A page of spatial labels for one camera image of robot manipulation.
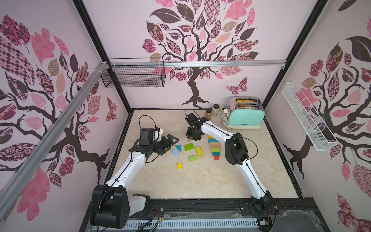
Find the green block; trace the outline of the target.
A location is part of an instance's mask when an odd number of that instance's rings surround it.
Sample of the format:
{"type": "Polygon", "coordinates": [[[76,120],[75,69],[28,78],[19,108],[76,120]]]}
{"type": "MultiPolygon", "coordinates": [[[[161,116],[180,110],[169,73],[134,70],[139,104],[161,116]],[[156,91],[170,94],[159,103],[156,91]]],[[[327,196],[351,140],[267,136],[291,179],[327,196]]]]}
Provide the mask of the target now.
{"type": "Polygon", "coordinates": [[[211,151],[214,153],[214,152],[220,152],[220,149],[219,148],[212,148],[211,151]]]}
{"type": "Polygon", "coordinates": [[[190,162],[196,161],[197,159],[198,159],[198,156],[197,155],[189,156],[189,161],[190,162]]]}
{"type": "Polygon", "coordinates": [[[190,151],[194,149],[194,145],[192,143],[184,145],[185,151],[190,151]]]}

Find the yellow rectangular block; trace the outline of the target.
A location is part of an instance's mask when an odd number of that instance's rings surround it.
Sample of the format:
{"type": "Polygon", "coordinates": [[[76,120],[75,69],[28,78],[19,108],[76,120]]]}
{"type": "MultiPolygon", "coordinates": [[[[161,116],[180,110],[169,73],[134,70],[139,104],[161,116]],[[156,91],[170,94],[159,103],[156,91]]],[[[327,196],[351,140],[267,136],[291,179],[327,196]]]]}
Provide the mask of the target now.
{"type": "Polygon", "coordinates": [[[197,155],[199,157],[202,157],[203,156],[203,151],[202,151],[202,149],[200,147],[196,147],[195,150],[196,150],[196,153],[197,153],[197,155]]]}

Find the teal long block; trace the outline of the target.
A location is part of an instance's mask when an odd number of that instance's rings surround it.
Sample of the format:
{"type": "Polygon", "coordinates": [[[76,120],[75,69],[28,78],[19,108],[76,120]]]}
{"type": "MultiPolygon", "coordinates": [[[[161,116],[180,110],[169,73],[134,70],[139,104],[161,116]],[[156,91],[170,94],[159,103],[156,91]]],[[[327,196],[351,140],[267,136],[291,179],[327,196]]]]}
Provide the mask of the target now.
{"type": "Polygon", "coordinates": [[[209,143],[219,143],[219,141],[216,140],[216,139],[208,139],[208,142],[209,143]]]}

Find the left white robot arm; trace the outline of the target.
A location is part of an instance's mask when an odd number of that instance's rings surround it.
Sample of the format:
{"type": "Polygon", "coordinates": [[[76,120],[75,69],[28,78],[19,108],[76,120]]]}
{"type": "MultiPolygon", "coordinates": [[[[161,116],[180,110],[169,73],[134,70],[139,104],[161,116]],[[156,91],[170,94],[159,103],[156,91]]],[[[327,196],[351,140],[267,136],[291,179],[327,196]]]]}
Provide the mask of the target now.
{"type": "Polygon", "coordinates": [[[170,134],[157,140],[137,139],[129,150],[128,159],[119,171],[105,184],[94,188],[90,224],[122,229],[130,216],[143,211],[149,196],[140,194],[129,196],[129,187],[153,153],[161,156],[178,142],[179,139],[170,134]]]}

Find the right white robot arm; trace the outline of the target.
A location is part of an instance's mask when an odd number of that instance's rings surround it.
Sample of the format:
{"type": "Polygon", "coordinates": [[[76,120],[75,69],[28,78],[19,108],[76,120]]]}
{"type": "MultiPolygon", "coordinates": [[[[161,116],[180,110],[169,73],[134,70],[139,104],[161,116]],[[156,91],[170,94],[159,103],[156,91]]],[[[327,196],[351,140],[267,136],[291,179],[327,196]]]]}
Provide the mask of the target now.
{"type": "Polygon", "coordinates": [[[274,208],[273,197],[254,171],[244,138],[240,133],[228,132],[208,118],[199,119],[194,114],[186,116],[185,120],[189,124],[186,132],[189,139],[197,141],[206,134],[224,143],[225,158],[229,164],[234,165],[240,171],[246,181],[253,201],[252,207],[257,214],[262,215],[274,208]]]}

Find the light blue cube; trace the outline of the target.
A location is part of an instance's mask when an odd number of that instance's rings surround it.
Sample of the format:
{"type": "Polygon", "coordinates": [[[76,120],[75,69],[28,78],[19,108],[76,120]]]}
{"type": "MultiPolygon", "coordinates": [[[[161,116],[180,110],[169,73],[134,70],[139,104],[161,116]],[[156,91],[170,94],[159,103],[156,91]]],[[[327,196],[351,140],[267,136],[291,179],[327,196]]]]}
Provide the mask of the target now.
{"type": "Polygon", "coordinates": [[[179,152],[178,152],[177,149],[174,149],[172,152],[173,152],[173,155],[174,155],[174,156],[177,156],[177,155],[179,154],[179,152]]]}

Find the brown spice jar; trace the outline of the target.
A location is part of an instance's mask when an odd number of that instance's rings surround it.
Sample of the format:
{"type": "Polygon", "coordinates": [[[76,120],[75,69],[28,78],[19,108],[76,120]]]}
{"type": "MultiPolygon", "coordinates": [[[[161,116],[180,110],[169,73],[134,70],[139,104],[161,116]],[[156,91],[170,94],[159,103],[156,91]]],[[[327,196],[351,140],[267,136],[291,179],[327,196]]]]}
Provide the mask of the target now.
{"type": "Polygon", "coordinates": [[[205,117],[208,120],[211,120],[211,118],[212,118],[212,109],[206,109],[206,111],[205,111],[205,117]]]}

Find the pale spice jar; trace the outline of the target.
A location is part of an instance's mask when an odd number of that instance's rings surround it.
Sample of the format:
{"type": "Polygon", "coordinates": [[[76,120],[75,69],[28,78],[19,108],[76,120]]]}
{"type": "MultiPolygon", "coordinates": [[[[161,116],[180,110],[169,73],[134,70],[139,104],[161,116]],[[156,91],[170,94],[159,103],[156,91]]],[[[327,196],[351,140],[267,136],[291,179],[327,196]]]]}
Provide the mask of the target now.
{"type": "Polygon", "coordinates": [[[213,108],[212,108],[212,116],[213,117],[216,117],[219,113],[219,105],[218,104],[214,104],[213,105],[213,108]]]}

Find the mint green toaster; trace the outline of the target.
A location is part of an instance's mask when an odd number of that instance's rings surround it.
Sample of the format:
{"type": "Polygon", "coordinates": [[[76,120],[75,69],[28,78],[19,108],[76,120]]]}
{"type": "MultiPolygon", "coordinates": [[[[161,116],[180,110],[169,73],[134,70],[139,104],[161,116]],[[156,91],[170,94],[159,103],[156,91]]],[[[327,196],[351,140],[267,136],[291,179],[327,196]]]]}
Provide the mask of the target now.
{"type": "Polygon", "coordinates": [[[260,129],[265,118],[263,106],[255,97],[233,97],[227,102],[229,129],[260,129]]]}

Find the aluminium rail back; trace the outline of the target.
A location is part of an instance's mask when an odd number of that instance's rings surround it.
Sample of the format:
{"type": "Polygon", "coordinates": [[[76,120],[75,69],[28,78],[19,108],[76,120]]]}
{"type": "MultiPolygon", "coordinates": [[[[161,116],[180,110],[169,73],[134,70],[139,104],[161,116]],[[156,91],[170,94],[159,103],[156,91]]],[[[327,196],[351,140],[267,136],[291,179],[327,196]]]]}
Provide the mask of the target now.
{"type": "Polygon", "coordinates": [[[171,62],[110,62],[112,66],[147,66],[159,65],[166,68],[179,67],[232,67],[232,66],[285,66],[286,60],[251,60],[251,61],[171,61],[171,62]]]}

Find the aluminium rail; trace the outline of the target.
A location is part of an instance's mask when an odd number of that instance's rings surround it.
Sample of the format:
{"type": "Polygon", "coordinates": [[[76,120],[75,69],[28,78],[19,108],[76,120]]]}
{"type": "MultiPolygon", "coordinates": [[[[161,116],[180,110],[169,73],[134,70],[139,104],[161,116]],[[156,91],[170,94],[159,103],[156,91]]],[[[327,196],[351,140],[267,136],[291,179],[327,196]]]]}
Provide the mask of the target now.
{"type": "Polygon", "coordinates": [[[4,220],[6,214],[11,209],[11,206],[17,200],[21,191],[28,184],[37,168],[48,155],[52,146],[57,142],[62,131],[67,127],[67,124],[78,111],[78,108],[83,103],[86,96],[90,93],[96,82],[100,78],[102,72],[108,68],[108,62],[102,61],[90,73],[90,77],[82,86],[80,91],[76,93],[66,109],[57,118],[51,129],[41,139],[30,156],[22,163],[18,171],[12,176],[8,184],[1,192],[1,221],[4,220]]]}
{"type": "Polygon", "coordinates": [[[232,66],[285,66],[286,60],[251,60],[251,61],[171,61],[171,62],[110,62],[112,66],[147,66],[159,65],[166,68],[179,67],[232,67],[232,66]]]}

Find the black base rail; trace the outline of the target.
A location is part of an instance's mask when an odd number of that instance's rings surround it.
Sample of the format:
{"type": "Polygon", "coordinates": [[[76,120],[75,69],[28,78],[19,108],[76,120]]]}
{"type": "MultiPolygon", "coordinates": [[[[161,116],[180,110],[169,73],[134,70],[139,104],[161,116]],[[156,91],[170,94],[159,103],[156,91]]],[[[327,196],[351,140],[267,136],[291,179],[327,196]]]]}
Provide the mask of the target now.
{"type": "Polygon", "coordinates": [[[251,198],[224,199],[149,199],[145,209],[133,214],[132,218],[156,216],[154,211],[162,214],[200,213],[200,212],[233,212],[242,216],[275,216],[285,210],[312,210],[319,208],[313,198],[275,198],[265,209],[258,211],[257,203],[251,198]]]}

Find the aluminium rail left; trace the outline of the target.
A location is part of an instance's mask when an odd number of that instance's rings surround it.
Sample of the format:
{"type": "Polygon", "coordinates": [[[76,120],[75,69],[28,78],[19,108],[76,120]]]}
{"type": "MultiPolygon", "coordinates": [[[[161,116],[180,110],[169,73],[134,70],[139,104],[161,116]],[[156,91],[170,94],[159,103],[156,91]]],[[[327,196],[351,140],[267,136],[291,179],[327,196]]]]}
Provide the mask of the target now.
{"type": "Polygon", "coordinates": [[[4,220],[6,214],[11,209],[11,206],[17,200],[21,191],[28,184],[37,168],[48,155],[52,146],[57,142],[62,131],[67,127],[67,124],[78,111],[78,108],[83,103],[86,96],[90,93],[96,82],[100,78],[102,72],[108,68],[108,62],[102,61],[90,73],[90,77],[82,86],[80,91],[76,93],[66,109],[57,118],[51,129],[41,139],[30,156],[22,163],[18,171],[12,176],[8,184],[1,192],[1,221],[4,220]]]}

